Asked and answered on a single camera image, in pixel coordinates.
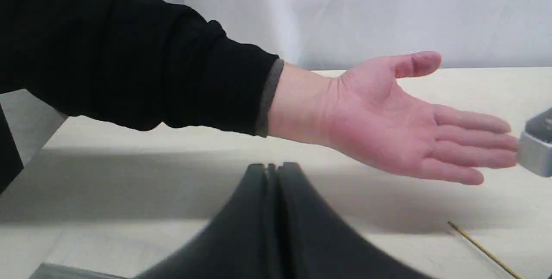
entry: white wall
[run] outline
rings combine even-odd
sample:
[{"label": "white wall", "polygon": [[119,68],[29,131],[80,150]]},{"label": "white wall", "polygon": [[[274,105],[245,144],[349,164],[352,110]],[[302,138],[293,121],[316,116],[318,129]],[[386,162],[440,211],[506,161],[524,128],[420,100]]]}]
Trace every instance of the white wall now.
[{"label": "white wall", "polygon": [[436,50],[445,67],[552,64],[552,0],[183,0],[308,69]]}]

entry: wrist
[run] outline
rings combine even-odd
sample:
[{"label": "wrist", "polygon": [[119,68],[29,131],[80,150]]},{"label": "wrist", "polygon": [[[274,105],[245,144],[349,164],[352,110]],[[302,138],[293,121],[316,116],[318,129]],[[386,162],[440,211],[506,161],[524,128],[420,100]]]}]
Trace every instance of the wrist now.
[{"label": "wrist", "polygon": [[286,63],[268,112],[268,135],[324,145],[332,80]]}]

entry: gray cuff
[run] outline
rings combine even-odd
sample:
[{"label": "gray cuff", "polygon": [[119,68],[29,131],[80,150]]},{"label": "gray cuff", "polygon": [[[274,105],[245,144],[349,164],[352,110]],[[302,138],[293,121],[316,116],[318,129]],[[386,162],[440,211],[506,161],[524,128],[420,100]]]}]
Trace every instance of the gray cuff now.
[{"label": "gray cuff", "polygon": [[272,105],[274,94],[276,94],[276,87],[280,81],[280,75],[284,70],[284,61],[277,59],[274,61],[274,65],[268,72],[267,81],[264,83],[263,95],[260,98],[260,110],[255,125],[255,132],[258,136],[266,138],[268,136],[268,111]]}]

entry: hand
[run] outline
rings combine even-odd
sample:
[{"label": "hand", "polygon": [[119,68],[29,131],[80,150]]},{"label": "hand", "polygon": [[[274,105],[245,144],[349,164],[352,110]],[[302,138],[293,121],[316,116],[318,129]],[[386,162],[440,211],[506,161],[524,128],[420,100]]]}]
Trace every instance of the hand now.
[{"label": "hand", "polygon": [[[438,53],[421,52],[368,60],[320,84],[313,79],[319,89],[304,90],[302,100],[313,111],[293,124],[288,139],[326,145],[396,175],[469,185],[483,182],[475,167],[516,165],[517,138],[507,134],[507,122],[419,100],[396,82],[439,65]],[[305,124],[310,130],[298,129]]]}]

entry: open palm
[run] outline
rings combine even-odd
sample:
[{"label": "open palm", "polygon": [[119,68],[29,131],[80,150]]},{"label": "open palm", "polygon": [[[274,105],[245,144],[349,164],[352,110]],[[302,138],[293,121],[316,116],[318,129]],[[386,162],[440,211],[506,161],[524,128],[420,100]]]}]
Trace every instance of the open palm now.
[{"label": "open palm", "polygon": [[335,79],[330,147],[397,175],[471,185],[483,182],[475,167],[516,165],[517,138],[507,122],[419,100],[396,82],[439,65],[440,55],[429,51],[379,57]]}]

